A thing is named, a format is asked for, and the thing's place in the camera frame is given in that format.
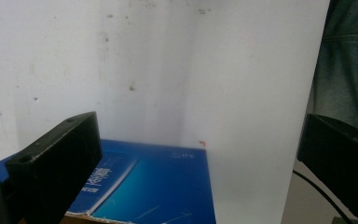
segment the white board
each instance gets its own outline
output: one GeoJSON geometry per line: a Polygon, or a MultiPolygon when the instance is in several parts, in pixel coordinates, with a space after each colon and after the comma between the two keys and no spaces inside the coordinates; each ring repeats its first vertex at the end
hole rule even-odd
{"type": "Polygon", "coordinates": [[[0,0],[0,159],[97,111],[206,143],[218,223],[280,223],[327,0],[0,0]]]}

